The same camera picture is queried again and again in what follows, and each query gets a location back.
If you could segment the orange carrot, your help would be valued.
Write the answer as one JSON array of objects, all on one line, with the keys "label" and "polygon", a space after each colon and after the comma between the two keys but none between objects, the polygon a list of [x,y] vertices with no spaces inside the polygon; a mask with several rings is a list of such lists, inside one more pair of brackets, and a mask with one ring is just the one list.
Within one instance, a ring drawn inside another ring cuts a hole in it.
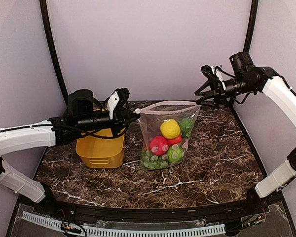
[{"label": "orange carrot", "polygon": [[184,118],[181,121],[179,121],[181,133],[175,139],[169,140],[169,144],[179,144],[183,141],[183,139],[188,139],[191,136],[194,123],[195,121],[192,118]]}]

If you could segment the clear zip top bag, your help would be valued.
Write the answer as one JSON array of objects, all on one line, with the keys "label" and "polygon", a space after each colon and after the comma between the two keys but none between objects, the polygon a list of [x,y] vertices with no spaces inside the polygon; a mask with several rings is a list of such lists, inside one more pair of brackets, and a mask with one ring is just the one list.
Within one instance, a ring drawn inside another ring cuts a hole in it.
[{"label": "clear zip top bag", "polygon": [[189,101],[162,101],[135,110],[143,135],[143,169],[160,170],[183,161],[199,111]]}]

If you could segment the red apple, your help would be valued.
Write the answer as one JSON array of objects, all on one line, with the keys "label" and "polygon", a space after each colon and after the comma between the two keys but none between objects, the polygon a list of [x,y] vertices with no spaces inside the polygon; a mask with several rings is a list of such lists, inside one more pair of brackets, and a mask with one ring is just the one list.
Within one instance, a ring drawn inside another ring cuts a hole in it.
[{"label": "red apple", "polygon": [[149,143],[150,151],[157,156],[166,154],[169,146],[168,140],[163,136],[156,136]]}]

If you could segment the yellow lemon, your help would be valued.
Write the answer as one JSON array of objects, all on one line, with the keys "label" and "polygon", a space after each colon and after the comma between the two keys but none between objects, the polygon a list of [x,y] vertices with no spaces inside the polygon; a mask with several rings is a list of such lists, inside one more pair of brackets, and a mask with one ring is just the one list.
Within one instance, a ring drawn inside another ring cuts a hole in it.
[{"label": "yellow lemon", "polygon": [[160,126],[160,131],[166,139],[175,139],[181,134],[181,128],[174,119],[165,120]]}]

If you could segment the green grapes bunch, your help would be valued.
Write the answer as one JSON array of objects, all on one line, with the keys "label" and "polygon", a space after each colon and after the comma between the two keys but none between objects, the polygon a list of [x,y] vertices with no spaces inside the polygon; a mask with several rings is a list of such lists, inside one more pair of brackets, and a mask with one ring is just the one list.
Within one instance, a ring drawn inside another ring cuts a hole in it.
[{"label": "green grapes bunch", "polygon": [[169,166],[167,160],[163,160],[160,156],[153,154],[147,149],[141,151],[140,163],[141,166],[147,170],[164,169]]}]

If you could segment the yellow plastic basket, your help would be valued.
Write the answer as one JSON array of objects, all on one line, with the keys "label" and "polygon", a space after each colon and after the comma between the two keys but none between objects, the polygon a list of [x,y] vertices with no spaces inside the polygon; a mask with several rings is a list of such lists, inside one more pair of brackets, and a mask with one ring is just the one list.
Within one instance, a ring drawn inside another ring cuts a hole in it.
[{"label": "yellow plastic basket", "polygon": [[118,168],[124,161],[125,136],[101,139],[92,136],[80,138],[75,151],[89,168]]}]

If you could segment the green cabbage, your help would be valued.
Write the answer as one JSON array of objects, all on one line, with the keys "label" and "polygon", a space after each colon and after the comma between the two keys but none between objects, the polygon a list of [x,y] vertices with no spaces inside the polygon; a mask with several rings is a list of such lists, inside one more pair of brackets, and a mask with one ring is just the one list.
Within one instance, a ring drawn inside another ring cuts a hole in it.
[{"label": "green cabbage", "polygon": [[181,147],[181,145],[172,145],[167,152],[168,162],[173,163],[181,161],[184,156],[184,152],[185,150]]}]

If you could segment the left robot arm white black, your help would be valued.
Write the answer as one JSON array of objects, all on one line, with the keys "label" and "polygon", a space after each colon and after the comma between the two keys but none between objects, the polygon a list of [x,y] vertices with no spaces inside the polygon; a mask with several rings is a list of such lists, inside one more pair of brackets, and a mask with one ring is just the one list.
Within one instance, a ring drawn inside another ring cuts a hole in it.
[{"label": "left robot arm white black", "polygon": [[2,157],[6,154],[38,147],[63,146],[91,136],[100,139],[117,139],[130,123],[140,118],[130,110],[129,90],[116,89],[103,103],[93,97],[89,89],[80,89],[67,97],[67,107],[60,117],[38,123],[0,128],[0,184],[40,203],[49,215],[56,215],[60,205],[47,185],[34,181],[14,169]]}]

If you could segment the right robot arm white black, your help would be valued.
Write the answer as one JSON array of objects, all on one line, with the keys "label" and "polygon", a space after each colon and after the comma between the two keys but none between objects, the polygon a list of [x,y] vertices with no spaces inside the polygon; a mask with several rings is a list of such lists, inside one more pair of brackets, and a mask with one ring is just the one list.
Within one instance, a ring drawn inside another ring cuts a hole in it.
[{"label": "right robot arm white black", "polygon": [[[233,69],[229,79],[223,78],[228,73],[220,66],[201,66],[200,71],[206,81],[194,93],[199,96],[196,103],[217,108],[232,103],[241,105],[244,101],[238,101],[237,96],[243,95],[247,99],[251,94],[261,93],[277,108],[278,114],[285,117],[289,128],[296,132],[296,93],[286,79],[269,66],[256,66],[247,52],[238,52],[229,60]],[[287,187],[295,178],[296,147],[278,167],[247,191],[242,210],[253,214],[267,202],[267,198]]]}]

